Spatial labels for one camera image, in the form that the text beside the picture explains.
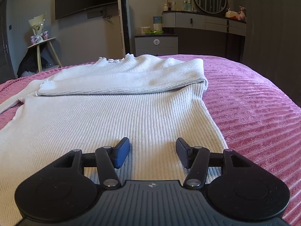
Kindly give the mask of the pink plush toy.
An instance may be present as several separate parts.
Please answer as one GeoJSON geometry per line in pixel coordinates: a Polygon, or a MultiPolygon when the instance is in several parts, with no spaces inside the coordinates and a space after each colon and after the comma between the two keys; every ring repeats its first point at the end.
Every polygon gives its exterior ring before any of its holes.
{"type": "Polygon", "coordinates": [[[246,22],[246,8],[240,6],[240,12],[238,12],[238,20],[246,22]]]}

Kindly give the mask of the green tray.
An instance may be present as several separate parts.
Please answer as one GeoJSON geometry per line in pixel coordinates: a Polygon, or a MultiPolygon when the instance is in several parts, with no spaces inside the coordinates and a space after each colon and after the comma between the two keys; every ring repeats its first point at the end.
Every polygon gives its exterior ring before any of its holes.
{"type": "Polygon", "coordinates": [[[162,30],[147,30],[146,35],[158,35],[158,34],[163,34],[162,30]]]}

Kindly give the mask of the wrapped flower bouquet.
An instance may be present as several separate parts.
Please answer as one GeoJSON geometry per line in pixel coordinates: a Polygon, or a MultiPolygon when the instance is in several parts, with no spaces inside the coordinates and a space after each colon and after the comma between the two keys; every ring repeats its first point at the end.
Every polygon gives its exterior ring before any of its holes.
{"type": "Polygon", "coordinates": [[[45,20],[46,20],[46,12],[42,15],[34,17],[33,19],[28,20],[30,27],[34,33],[34,43],[39,43],[44,41],[43,39],[43,31],[45,27],[45,20]]]}

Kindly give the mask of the black bag under table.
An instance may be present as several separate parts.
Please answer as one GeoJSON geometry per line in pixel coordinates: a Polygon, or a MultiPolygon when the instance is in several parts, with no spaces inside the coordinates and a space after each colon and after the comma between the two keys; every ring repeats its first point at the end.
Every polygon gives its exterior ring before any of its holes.
{"type": "Polygon", "coordinates": [[[30,48],[20,62],[17,71],[18,78],[21,78],[25,71],[32,73],[36,73],[38,71],[37,50],[35,47],[30,48]]]}

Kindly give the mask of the round wooden side table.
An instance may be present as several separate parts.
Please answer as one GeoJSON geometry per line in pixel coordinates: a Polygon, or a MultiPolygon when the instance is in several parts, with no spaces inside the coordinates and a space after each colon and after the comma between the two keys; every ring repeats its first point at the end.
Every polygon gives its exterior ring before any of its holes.
{"type": "Polygon", "coordinates": [[[56,37],[52,37],[27,47],[26,56],[34,55],[34,58],[37,60],[38,73],[42,72],[41,56],[45,56],[45,55],[47,55],[46,57],[47,59],[50,58],[53,59],[58,67],[62,67],[62,63],[53,45],[56,39],[57,39],[56,37]]]}

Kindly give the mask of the white round container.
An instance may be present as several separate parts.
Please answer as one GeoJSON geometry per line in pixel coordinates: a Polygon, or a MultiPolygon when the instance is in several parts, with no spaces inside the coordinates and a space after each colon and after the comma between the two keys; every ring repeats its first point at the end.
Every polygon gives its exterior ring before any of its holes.
{"type": "Polygon", "coordinates": [[[147,34],[150,30],[150,27],[140,27],[141,34],[147,34]]]}

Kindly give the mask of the grey vanity desk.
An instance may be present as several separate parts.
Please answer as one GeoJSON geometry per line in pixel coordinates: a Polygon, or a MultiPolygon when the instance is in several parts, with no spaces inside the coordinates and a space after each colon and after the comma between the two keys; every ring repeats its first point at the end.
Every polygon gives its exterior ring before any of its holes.
{"type": "Polygon", "coordinates": [[[241,62],[246,22],[187,11],[163,11],[163,31],[178,37],[178,53],[241,62]]]}

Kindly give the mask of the pink ribbed bed blanket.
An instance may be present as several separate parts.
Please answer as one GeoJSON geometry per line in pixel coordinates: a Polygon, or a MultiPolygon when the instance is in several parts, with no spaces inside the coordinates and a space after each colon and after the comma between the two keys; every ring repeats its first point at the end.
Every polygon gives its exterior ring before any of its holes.
{"type": "MultiPolygon", "coordinates": [[[[209,87],[204,103],[232,148],[288,186],[284,219],[300,225],[300,107],[270,80],[247,66],[204,56],[209,87]]],[[[1,114],[1,126],[16,113],[1,114]]]]}

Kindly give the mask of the blue white box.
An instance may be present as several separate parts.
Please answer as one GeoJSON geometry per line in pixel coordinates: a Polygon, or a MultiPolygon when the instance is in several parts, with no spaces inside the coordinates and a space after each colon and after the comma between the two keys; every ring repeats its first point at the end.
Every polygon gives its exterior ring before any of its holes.
{"type": "Polygon", "coordinates": [[[154,29],[154,31],[162,31],[162,17],[161,16],[153,17],[153,29],[154,29]]]}

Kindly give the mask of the white ribbed knit sweater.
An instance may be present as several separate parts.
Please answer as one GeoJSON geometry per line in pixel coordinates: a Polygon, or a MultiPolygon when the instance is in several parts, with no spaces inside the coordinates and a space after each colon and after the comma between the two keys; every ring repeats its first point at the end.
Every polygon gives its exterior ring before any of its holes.
{"type": "Polygon", "coordinates": [[[180,180],[185,171],[176,140],[213,152],[226,141],[204,103],[208,88],[200,58],[127,55],[62,69],[18,89],[1,84],[1,225],[21,218],[17,186],[75,148],[93,152],[129,138],[132,150],[120,175],[135,180],[180,180]]]}

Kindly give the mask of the grey drawer cabinet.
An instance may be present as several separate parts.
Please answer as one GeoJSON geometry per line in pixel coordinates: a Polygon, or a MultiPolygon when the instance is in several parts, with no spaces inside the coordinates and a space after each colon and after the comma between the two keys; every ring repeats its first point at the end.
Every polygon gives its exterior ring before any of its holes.
{"type": "Polygon", "coordinates": [[[137,35],[135,36],[135,56],[149,54],[168,56],[178,54],[178,37],[176,35],[137,35]]]}

